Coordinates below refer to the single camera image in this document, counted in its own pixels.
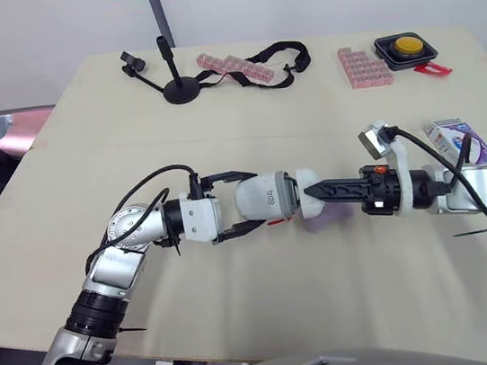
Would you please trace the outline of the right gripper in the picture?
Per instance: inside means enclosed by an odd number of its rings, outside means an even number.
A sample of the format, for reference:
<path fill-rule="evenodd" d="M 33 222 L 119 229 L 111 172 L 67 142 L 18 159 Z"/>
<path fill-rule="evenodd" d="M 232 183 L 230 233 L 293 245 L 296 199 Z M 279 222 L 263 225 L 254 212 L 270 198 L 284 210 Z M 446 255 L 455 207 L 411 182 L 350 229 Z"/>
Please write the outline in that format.
<path fill-rule="evenodd" d="M 401 202 L 398 175 L 389 165 L 362 166 L 359 178 L 320 181 L 305 187 L 304 193 L 329 203 L 364 201 L 363 212 L 370 216 L 391 216 Z"/>

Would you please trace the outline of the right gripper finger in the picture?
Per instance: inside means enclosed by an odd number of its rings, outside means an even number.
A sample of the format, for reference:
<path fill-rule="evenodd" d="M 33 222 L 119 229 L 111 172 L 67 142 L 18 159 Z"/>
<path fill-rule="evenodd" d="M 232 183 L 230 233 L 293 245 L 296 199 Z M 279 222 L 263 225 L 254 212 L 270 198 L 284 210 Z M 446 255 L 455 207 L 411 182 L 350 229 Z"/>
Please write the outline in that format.
<path fill-rule="evenodd" d="M 218 233 L 217 237 L 214 238 L 212 243 L 214 245 L 217 245 L 218 243 L 223 243 L 227 240 L 232 240 L 233 238 L 238 238 L 240 236 L 250 234 L 252 231 L 254 231 L 257 227 L 260 227 L 262 224 L 264 224 L 264 220 L 257 220 L 257 219 L 233 224 L 230 228 L 224 230 L 221 233 Z"/>
<path fill-rule="evenodd" d="M 243 171 L 228 171 L 226 173 L 208 175 L 201 178 L 200 188 L 203 193 L 209 193 L 213 190 L 214 183 L 216 182 L 240 182 L 246 181 L 247 179 L 253 178 L 254 176 L 257 176 L 257 173 L 248 173 Z"/>

